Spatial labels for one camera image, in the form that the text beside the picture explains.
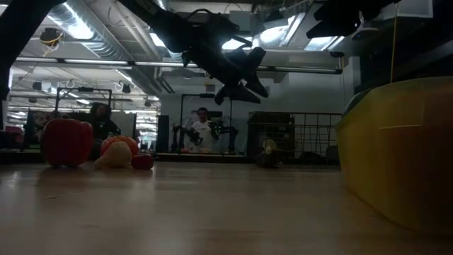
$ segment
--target man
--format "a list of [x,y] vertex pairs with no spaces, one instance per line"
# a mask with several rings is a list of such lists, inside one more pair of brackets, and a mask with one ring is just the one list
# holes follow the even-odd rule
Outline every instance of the man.
[[212,143],[214,138],[212,137],[210,121],[207,119],[209,112],[205,107],[198,109],[198,121],[192,124],[192,129],[200,133],[200,137],[203,138],[199,145],[196,145],[195,151],[198,153],[211,153]]
[[88,122],[93,127],[93,147],[91,148],[91,159],[100,156],[102,142],[116,135],[121,135],[121,130],[110,119],[112,109],[103,103],[94,103],[90,110]]

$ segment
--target air duct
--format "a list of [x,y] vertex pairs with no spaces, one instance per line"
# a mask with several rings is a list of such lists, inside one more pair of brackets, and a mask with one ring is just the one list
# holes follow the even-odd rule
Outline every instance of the air duct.
[[[64,4],[54,7],[48,17],[73,38],[96,41],[95,43],[84,42],[82,45],[101,59],[133,60],[132,56],[83,1],[68,0]],[[162,92],[157,82],[150,79],[139,67],[117,71],[124,77],[131,78],[132,82],[146,94],[158,96]]]

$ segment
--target wall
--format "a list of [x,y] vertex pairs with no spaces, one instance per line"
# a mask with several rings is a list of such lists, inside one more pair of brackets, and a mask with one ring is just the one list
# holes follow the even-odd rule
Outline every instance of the wall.
[[[247,122],[250,113],[254,111],[342,113],[353,95],[352,72],[352,67],[346,67],[344,76],[291,73],[280,84],[274,84],[270,88],[271,97],[262,98],[261,104],[235,101],[233,107],[233,126],[239,130],[236,139],[236,148],[241,152],[245,151],[248,132]],[[208,108],[210,111],[222,111],[225,120],[229,119],[229,101],[225,101],[221,106],[218,106],[212,98],[186,98],[183,109],[183,125],[187,125],[190,122],[190,112],[202,106]],[[171,125],[179,125],[180,96],[163,96],[161,98],[161,114],[170,116]],[[316,124],[316,119],[309,118],[305,121],[306,124]],[[296,115],[295,124],[302,125],[303,122],[303,117]],[[328,118],[319,121],[319,125],[328,124]],[[302,132],[302,130],[296,130],[298,135],[302,135]],[[297,146],[297,149],[302,151],[302,146],[300,144]],[[318,150],[325,151],[326,148],[327,146],[324,146],[318,148]],[[310,144],[305,144],[304,149],[305,151],[309,151]]]

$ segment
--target white shirt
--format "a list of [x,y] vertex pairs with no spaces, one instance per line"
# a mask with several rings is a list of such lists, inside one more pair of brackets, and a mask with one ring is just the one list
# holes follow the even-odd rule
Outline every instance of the white shirt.
[[209,127],[210,121],[201,123],[196,121],[192,124],[192,128],[200,133],[200,137],[203,138],[203,141],[199,145],[196,145],[196,152],[210,153],[212,152],[212,142],[213,138],[211,135],[211,128]]

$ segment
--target stuffed toy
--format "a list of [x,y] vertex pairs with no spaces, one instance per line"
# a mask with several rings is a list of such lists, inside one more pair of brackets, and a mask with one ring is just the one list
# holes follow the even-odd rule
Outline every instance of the stuffed toy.
[[96,169],[129,169],[131,165],[132,153],[126,142],[119,141],[112,143],[105,153],[94,162]]

